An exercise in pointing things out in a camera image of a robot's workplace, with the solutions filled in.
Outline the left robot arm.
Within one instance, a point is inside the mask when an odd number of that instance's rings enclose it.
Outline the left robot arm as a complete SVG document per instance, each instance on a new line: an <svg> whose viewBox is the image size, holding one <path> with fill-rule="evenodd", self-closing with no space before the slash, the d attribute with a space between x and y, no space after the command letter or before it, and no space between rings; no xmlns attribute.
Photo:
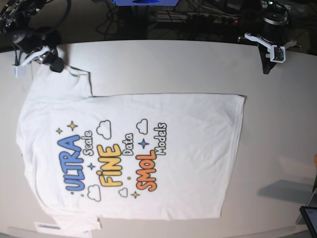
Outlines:
<svg viewBox="0 0 317 238"><path fill-rule="evenodd" d="M261 33L246 32L238 38L238 42L247 41L257 45L263 74L268 75L276 64L286 61L289 48L300 49L301 45L289 37L289 8L275 0L263 0L261 7Z"/></svg>

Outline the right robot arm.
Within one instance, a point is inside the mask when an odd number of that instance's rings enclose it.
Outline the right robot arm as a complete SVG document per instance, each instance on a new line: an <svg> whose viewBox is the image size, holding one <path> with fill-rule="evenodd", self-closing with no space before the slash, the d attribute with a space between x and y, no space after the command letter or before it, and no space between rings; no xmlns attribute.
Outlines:
<svg viewBox="0 0 317 238"><path fill-rule="evenodd" d="M0 11L0 33L13 47L15 58L12 66L15 77L24 73L24 67L35 61L49 66L53 72L64 70L57 45L61 44L58 27L71 10L71 1L66 2L65 13L56 25L34 29L29 26L31 17L50 3L49 0L9 0Z"/></svg>

